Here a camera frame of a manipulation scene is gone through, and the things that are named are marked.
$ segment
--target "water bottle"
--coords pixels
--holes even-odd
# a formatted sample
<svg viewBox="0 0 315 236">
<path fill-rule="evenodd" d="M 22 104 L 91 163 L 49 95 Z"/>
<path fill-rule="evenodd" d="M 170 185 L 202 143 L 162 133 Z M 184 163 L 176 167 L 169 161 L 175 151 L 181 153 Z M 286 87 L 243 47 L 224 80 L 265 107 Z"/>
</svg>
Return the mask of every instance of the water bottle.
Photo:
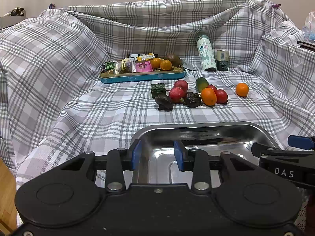
<svg viewBox="0 0 315 236">
<path fill-rule="evenodd" d="M 199 34 L 197 37 L 197 48 L 199 52 L 201 68 L 206 71 L 216 71 L 215 57 L 209 37 L 205 34 Z"/>
</svg>

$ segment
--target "red vegetable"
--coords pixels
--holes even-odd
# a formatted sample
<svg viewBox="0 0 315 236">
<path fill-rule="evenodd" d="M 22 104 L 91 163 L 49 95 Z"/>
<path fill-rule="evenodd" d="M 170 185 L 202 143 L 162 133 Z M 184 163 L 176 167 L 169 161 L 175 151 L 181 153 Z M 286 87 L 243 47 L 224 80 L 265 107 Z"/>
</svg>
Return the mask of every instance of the red vegetable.
<svg viewBox="0 0 315 236">
<path fill-rule="evenodd" d="M 217 90 L 217 104 L 225 104 L 227 102 L 227 93 L 224 90 Z"/>
<path fill-rule="evenodd" d="M 213 89 L 215 93 L 217 91 L 217 88 L 214 85 L 208 85 L 207 88 Z"/>
<path fill-rule="evenodd" d="M 186 96 L 186 93 L 180 87 L 175 87 L 170 90 L 170 98 L 173 103 L 180 103 L 180 99 L 184 98 L 185 96 Z"/>
<path fill-rule="evenodd" d="M 183 89 L 183 91 L 185 93 L 187 93 L 187 90 L 188 90 L 188 83 L 184 80 L 178 80 L 177 82 L 174 83 L 174 88 L 175 87 L 180 87 Z"/>
</svg>

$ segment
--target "stainless steel tray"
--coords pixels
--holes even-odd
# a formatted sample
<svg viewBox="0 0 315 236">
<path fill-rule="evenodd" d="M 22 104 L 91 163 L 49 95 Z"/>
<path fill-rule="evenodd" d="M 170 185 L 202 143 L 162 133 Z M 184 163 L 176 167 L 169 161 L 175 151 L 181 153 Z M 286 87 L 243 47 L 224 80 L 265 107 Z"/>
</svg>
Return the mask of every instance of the stainless steel tray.
<svg viewBox="0 0 315 236">
<path fill-rule="evenodd" d="M 220 156 L 230 151 L 258 165 L 251 145 L 258 142 L 271 147 L 277 143 L 260 126 L 250 122 L 154 125 L 143 128 L 132 138 L 142 141 L 142 154 L 136 171 L 124 174 L 126 185 L 133 183 L 187 183 L 191 187 L 193 173 L 181 172 L 174 157 L 174 140 L 182 140 L 186 148 L 199 148 L 209 155 Z M 218 171 L 211 171 L 212 187 L 220 186 Z"/>
</svg>

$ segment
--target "checkered tablecloth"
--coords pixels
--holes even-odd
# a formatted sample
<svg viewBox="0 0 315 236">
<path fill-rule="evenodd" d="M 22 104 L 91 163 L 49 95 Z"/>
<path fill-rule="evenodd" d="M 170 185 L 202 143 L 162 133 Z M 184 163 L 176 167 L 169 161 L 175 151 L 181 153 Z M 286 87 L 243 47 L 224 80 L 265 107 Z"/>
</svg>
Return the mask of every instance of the checkered tablecloth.
<svg viewBox="0 0 315 236">
<path fill-rule="evenodd" d="M 229 72 L 206 72 L 195 37 L 230 52 Z M 269 0 L 155 0 L 46 10 L 0 30 L 0 156 L 17 187 L 84 152 L 128 147 L 153 124 L 250 121 L 282 148 L 290 134 L 314 133 L 314 52 L 297 46 L 303 33 Z M 175 53 L 226 90 L 228 105 L 158 111 L 150 84 L 102 84 L 108 60 L 130 53 Z M 249 85 L 247 98 L 234 90 Z M 104 174 L 99 173 L 98 182 Z"/>
</svg>

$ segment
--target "orange fruit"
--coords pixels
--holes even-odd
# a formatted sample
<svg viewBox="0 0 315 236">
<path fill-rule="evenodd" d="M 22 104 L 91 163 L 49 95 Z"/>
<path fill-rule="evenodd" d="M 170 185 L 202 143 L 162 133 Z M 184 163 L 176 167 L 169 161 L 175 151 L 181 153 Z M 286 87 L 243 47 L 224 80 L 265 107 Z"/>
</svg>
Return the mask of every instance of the orange fruit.
<svg viewBox="0 0 315 236">
<path fill-rule="evenodd" d="M 216 103 L 216 95 L 213 89 L 205 88 L 200 93 L 201 99 L 207 106 L 213 106 Z"/>
<path fill-rule="evenodd" d="M 151 60 L 151 65 L 153 69 L 157 69 L 160 67 L 161 60 L 158 57 L 155 57 Z"/>
<path fill-rule="evenodd" d="M 167 59 L 164 59 L 161 61 L 160 63 L 160 68 L 164 71 L 168 71 L 168 70 L 171 70 L 172 68 L 172 63 L 171 61 L 167 60 Z"/>
<path fill-rule="evenodd" d="M 248 85 L 245 83 L 239 83 L 237 84 L 236 88 L 235 88 L 235 92 L 236 94 L 238 94 L 240 97 L 244 97 L 246 98 L 249 92 L 249 88 Z"/>
</svg>

